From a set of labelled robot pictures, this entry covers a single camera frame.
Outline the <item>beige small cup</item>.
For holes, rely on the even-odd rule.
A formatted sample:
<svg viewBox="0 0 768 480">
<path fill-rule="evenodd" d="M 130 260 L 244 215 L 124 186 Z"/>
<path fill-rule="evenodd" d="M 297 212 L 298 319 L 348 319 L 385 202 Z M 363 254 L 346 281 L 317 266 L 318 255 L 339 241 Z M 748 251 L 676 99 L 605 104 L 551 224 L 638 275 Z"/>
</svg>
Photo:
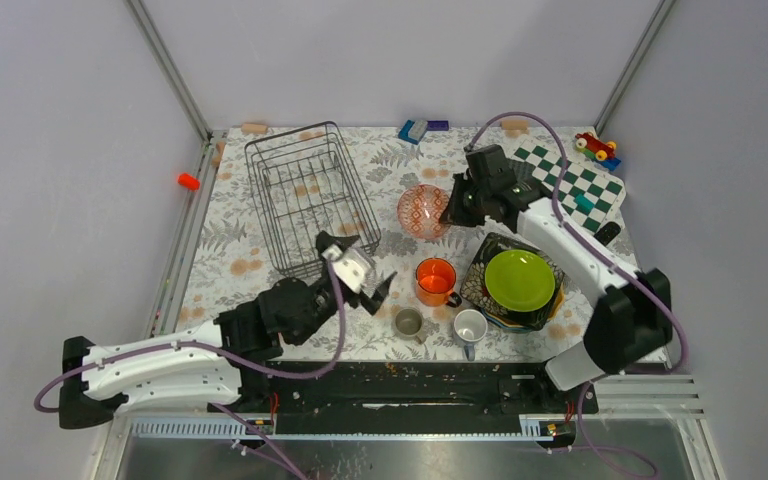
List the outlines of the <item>beige small cup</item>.
<svg viewBox="0 0 768 480">
<path fill-rule="evenodd" d="M 424 324 L 425 319 L 422 313 L 414 308 L 399 310 L 393 319 L 394 331 L 400 338 L 413 340 L 419 344 L 423 344 L 427 339 Z"/>
</svg>

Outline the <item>orange cup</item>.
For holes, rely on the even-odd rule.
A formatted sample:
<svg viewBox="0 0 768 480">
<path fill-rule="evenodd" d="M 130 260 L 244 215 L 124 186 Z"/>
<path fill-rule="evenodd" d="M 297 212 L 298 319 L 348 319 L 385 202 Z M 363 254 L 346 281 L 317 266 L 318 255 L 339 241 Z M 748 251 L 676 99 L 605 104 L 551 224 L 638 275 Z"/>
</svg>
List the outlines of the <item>orange cup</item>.
<svg viewBox="0 0 768 480">
<path fill-rule="evenodd" d="M 442 258 L 422 260 L 415 270 L 415 293 L 418 300 L 429 307 L 462 305 L 455 291 L 457 275 L 454 267 Z"/>
</svg>

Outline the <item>blue white patterned bowl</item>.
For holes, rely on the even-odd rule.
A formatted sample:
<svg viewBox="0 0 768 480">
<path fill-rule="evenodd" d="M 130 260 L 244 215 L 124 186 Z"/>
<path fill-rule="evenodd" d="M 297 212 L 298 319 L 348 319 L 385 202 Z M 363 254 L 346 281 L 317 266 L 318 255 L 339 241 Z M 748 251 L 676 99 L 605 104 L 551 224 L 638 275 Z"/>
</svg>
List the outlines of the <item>blue white patterned bowl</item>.
<svg viewBox="0 0 768 480">
<path fill-rule="evenodd" d="M 404 232 L 420 240 L 442 237 L 449 226 L 440 222 L 449 194 L 439 187 L 419 184 L 406 190 L 397 203 L 397 219 Z"/>
</svg>

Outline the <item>black square plate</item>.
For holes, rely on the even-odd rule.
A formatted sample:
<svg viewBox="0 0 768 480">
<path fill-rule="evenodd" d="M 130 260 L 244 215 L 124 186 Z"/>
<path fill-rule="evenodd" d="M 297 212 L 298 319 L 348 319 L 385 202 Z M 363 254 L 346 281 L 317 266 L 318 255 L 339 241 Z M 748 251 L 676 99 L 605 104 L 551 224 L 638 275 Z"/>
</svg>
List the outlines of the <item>black square plate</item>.
<svg viewBox="0 0 768 480">
<path fill-rule="evenodd" d="M 495 255 L 507 250 L 526 250 L 539 255 L 549 264 L 554 272 L 556 288 L 553 297 L 558 291 L 563 292 L 565 274 L 544 252 L 513 238 L 498 233 L 490 233 L 485 237 L 462 281 L 459 295 L 463 299 L 475 305 L 479 310 L 485 310 L 490 313 L 502 314 L 505 311 L 509 311 L 490 297 L 484 284 L 484 273 L 487 263 Z"/>
</svg>

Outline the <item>green utensil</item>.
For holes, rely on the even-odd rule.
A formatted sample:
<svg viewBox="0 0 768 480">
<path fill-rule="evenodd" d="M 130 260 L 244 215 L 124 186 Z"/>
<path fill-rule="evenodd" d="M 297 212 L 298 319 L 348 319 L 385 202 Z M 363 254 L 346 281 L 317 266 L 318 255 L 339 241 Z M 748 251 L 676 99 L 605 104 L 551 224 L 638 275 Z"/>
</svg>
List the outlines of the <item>green utensil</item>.
<svg viewBox="0 0 768 480">
<path fill-rule="evenodd" d="M 552 299 L 556 281 L 549 264 L 536 253 L 507 250 L 486 265 L 484 284 L 490 297 L 514 312 L 532 312 Z"/>
</svg>

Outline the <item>grey cup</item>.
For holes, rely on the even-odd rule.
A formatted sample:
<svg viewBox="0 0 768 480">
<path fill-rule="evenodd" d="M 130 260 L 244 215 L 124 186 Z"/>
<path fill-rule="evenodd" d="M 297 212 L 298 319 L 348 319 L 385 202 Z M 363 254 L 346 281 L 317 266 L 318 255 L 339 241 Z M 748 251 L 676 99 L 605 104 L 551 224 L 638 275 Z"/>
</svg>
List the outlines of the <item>grey cup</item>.
<svg viewBox="0 0 768 480">
<path fill-rule="evenodd" d="M 466 360 L 474 361 L 476 345 L 488 331 L 486 317 L 478 310 L 465 309 L 455 316 L 452 327 L 454 341 L 461 347 Z"/>
</svg>

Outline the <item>blue dotted plate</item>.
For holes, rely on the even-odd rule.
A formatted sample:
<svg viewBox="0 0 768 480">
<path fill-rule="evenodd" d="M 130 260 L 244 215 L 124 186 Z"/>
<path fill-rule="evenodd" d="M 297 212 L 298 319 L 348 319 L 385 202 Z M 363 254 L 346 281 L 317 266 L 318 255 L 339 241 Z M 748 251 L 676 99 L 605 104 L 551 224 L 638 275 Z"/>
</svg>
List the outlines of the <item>blue dotted plate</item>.
<svg viewBox="0 0 768 480">
<path fill-rule="evenodd" d="M 481 310 L 482 315 L 485 317 L 485 319 L 492 325 L 506 331 L 512 331 L 512 332 L 532 332 L 533 328 L 530 326 L 523 326 L 521 324 L 516 324 L 509 322 L 505 319 L 502 319 L 498 316 L 492 315 L 491 313 Z"/>
</svg>

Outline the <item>yellow dotted plate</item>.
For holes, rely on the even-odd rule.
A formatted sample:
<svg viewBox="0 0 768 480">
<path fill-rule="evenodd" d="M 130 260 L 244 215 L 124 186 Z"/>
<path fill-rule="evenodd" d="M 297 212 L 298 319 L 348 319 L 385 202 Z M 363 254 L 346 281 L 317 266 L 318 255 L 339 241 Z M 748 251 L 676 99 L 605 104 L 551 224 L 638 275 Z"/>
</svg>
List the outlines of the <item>yellow dotted plate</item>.
<svg viewBox="0 0 768 480">
<path fill-rule="evenodd" d="M 558 291 L 549 304 L 544 305 L 538 310 L 530 312 L 505 311 L 502 314 L 491 314 L 512 323 L 530 326 L 533 328 L 533 331 L 539 331 L 555 316 L 563 301 L 564 293 Z"/>
</svg>

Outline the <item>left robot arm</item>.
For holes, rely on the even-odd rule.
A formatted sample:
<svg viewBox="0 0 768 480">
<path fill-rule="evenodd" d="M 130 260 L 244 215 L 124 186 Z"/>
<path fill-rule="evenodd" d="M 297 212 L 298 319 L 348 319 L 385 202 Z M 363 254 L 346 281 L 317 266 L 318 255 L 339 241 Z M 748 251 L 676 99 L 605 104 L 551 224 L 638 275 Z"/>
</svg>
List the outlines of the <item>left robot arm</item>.
<svg viewBox="0 0 768 480">
<path fill-rule="evenodd" d="M 329 319 L 345 342 L 348 308 L 376 314 L 390 293 L 392 275 L 379 278 L 375 261 L 356 236 L 316 237 L 317 280 L 285 277 L 215 319 L 130 344 L 100 346 L 84 336 L 65 340 L 64 379 L 55 412 L 60 428 L 103 425 L 144 408 L 206 405 L 256 411 L 274 399 L 273 378 L 308 380 L 333 369 L 280 371 L 269 361 L 286 345 L 300 346 Z"/>
</svg>

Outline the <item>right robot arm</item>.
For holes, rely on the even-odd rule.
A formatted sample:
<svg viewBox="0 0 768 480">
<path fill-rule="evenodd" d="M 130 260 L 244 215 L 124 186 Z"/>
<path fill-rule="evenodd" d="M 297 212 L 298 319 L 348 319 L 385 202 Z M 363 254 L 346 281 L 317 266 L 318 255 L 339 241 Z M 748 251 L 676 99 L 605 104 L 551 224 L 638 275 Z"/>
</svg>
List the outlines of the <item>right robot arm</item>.
<svg viewBox="0 0 768 480">
<path fill-rule="evenodd" d="M 583 339 L 544 364 L 533 386 L 535 402 L 557 412 L 573 388 L 617 374 L 673 339 L 668 319 L 670 285 L 657 269 L 636 270 L 562 209 L 539 180 L 521 180 L 499 145 L 465 150 L 467 169 L 454 177 L 440 220 L 482 226 L 493 220 L 548 255 L 593 308 Z"/>
</svg>

